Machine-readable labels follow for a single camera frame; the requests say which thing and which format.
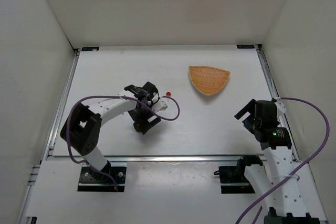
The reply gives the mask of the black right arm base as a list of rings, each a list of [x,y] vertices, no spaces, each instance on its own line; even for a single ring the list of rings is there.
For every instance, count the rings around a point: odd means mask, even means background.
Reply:
[[[251,165],[262,166],[263,163],[256,155],[245,155],[235,166],[219,166],[213,174],[220,179],[221,194],[254,194],[251,183],[244,175],[246,167]]]

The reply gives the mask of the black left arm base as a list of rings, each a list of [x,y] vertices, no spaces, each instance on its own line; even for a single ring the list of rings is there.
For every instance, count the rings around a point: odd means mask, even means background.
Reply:
[[[77,191],[100,193],[123,193],[127,174],[126,166],[111,166],[108,173],[115,180],[94,172],[90,167],[83,166],[80,171]]]

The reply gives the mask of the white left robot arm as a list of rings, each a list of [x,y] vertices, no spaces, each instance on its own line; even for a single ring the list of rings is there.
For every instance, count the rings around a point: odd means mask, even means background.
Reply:
[[[101,127],[113,118],[128,113],[137,132],[145,134],[161,119],[153,114],[167,109],[155,85],[147,82],[142,87],[129,85],[116,99],[105,99],[92,105],[79,103],[68,116],[61,138],[69,143],[87,162],[90,175],[100,183],[112,183],[110,162],[98,148]]]

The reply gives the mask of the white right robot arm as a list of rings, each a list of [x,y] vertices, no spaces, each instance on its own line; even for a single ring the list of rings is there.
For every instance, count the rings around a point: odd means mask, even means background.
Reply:
[[[241,159],[240,167],[267,211],[264,223],[319,223],[319,218],[309,213],[299,189],[299,176],[293,173],[290,134],[278,121],[285,110],[280,100],[252,99],[235,115],[239,120],[248,114],[243,126],[260,143],[270,175],[257,157]]]

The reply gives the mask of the red fake cherry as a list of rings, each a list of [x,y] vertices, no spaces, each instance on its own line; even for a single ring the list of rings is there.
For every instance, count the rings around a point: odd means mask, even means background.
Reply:
[[[170,97],[172,96],[171,92],[168,91],[168,92],[166,93],[166,96],[167,96],[167,102],[169,102]]]

